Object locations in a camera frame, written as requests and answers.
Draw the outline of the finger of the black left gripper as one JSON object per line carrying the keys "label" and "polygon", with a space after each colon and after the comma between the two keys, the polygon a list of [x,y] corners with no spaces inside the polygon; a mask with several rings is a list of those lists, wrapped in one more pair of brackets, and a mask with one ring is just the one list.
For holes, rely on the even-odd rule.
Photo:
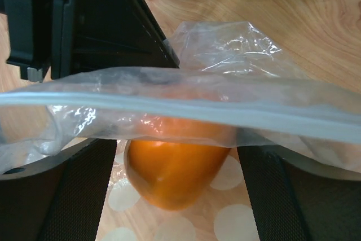
{"label": "finger of the black left gripper", "polygon": [[112,67],[178,68],[145,0],[67,0],[59,77]]}

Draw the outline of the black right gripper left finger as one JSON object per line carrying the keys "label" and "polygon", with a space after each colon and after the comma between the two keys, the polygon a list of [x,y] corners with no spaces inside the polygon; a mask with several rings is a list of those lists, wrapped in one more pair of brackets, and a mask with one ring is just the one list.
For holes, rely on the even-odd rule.
{"label": "black right gripper left finger", "polygon": [[87,139],[1,174],[1,240],[95,240],[116,148]]}

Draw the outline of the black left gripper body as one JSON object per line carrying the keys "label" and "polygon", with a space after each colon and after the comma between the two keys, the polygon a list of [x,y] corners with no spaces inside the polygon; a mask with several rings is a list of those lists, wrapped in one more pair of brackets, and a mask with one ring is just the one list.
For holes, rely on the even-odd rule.
{"label": "black left gripper body", "polygon": [[58,79],[71,74],[76,0],[1,0],[7,16],[10,56],[20,77],[41,82],[47,72]]}

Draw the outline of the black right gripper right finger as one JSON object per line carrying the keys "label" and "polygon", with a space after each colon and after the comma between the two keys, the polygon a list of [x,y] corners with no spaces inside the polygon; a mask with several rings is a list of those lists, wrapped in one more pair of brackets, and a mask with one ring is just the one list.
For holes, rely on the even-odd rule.
{"label": "black right gripper right finger", "polygon": [[360,173],[279,145],[237,153],[260,240],[360,240]]}

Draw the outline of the fake orange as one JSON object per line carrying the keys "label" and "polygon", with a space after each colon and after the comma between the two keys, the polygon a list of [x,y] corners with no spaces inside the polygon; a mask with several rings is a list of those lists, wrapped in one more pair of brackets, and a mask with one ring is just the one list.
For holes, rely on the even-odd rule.
{"label": "fake orange", "polygon": [[216,177],[236,143],[236,128],[145,115],[140,139],[124,154],[127,178],[146,201],[178,211],[192,205]]}

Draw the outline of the clear zip bag with fruit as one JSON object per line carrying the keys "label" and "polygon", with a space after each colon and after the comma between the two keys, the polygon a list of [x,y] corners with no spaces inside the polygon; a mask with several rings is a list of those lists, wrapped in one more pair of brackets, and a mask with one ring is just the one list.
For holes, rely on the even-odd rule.
{"label": "clear zip bag with fruit", "polygon": [[[95,240],[260,240],[238,147],[279,145],[360,173],[360,94],[313,80],[248,22],[185,22],[166,40],[180,67],[117,67],[1,94],[1,174],[87,139],[117,142]],[[236,128],[209,186],[185,209],[152,205],[124,154],[145,115]]]}

